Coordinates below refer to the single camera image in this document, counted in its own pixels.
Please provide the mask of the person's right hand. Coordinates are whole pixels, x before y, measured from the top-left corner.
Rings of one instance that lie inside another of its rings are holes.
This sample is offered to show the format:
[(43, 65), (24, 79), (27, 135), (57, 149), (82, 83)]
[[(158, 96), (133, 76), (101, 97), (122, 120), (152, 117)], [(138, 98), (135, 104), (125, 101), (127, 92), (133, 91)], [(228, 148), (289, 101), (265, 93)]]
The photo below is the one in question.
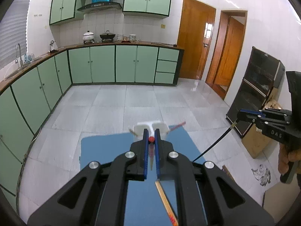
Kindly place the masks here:
[(288, 153), (285, 145), (280, 143), (279, 161), (278, 161), (278, 171), (280, 174), (285, 174), (288, 171), (289, 162), (298, 162), (296, 173), (301, 174), (300, 161), (301, 161), (301, 149), (293, 150), (292, 152)]

